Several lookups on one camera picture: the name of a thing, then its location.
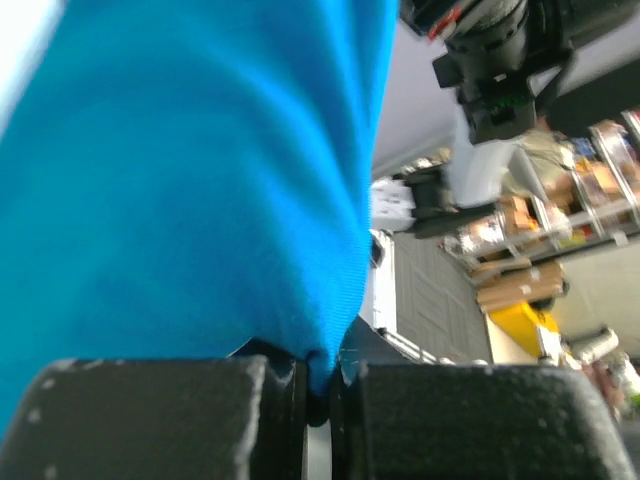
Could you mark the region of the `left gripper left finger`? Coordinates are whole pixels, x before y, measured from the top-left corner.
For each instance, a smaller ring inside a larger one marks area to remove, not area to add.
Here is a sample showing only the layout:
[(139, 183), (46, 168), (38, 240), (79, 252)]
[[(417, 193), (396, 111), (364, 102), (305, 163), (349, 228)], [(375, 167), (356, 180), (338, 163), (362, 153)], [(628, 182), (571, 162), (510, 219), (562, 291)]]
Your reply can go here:
[(5, 479), (297, 479), (305, 367), (263, 356), (60, 361), (22, 398)]

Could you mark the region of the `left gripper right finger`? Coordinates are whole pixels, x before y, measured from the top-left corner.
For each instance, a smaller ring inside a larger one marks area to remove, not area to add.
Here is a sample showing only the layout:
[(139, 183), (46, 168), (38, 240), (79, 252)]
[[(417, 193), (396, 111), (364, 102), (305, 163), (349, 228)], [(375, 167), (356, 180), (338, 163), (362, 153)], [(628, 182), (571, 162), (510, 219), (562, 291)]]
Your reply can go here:
[(573, 370), (365, 365), (337, 406), (337, 479), (636, 477), (600, 394)]

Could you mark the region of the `blue polo shirt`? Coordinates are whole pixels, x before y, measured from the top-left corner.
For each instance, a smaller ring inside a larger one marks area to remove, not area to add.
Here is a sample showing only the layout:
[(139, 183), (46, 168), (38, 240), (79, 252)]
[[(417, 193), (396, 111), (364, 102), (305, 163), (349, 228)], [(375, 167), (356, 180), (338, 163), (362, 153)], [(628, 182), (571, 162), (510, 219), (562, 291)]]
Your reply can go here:
[(393, 1), (72, 1), (1, 142), (1, 420), (65, 358), (280, 347), (363, 300)]

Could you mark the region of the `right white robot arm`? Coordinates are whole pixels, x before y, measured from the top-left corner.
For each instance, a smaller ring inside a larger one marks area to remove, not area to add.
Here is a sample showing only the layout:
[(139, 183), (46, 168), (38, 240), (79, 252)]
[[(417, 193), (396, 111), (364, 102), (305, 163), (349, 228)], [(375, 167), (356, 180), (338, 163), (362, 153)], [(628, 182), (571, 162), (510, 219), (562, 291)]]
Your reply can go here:
[(516, 138), (556, 99), (576, 51), (638, 8), (636, 1), (402, 2), (402, 21), (446, 46), (433, 69), (461, 109), (446, 170), (456, 206), (499, 197)]

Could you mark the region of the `yellow container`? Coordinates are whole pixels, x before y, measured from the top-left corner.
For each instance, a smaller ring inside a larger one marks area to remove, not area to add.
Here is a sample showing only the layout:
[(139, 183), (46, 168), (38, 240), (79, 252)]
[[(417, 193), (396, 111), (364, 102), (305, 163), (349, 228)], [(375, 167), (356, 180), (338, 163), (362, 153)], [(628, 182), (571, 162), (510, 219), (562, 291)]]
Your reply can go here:
[(489, 319), (511, 340), (533, 358), (542, 356), (538, 330), (542, 329), (553, 341), (560, 342), (559, 327), (550, 313), (533, 309), (528, 303), (519, 303), (490, 312)]

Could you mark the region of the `cardboard box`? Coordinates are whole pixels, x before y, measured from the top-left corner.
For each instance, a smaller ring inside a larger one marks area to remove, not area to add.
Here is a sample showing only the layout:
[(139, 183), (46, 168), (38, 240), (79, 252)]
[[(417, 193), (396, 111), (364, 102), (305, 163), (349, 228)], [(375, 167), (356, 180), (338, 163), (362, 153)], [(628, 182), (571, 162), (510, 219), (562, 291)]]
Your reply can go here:
[(477, 290), (476, 301), (485, 313), (520, 303), (556, 298), (563, 293), (564, 269), (558, 261), (549, 261), (508, 273)]

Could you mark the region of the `storage shelving rack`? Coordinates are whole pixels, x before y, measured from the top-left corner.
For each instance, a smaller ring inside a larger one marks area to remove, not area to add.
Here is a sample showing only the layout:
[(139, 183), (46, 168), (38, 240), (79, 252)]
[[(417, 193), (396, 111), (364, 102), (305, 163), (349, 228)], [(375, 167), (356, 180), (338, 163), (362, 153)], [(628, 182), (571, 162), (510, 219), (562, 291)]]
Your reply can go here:
[(547, 200), (504, 199), (440, 242), (469, 271), (524, 267), (639, 238), (639, 114), (624, 111), (575, 142)]

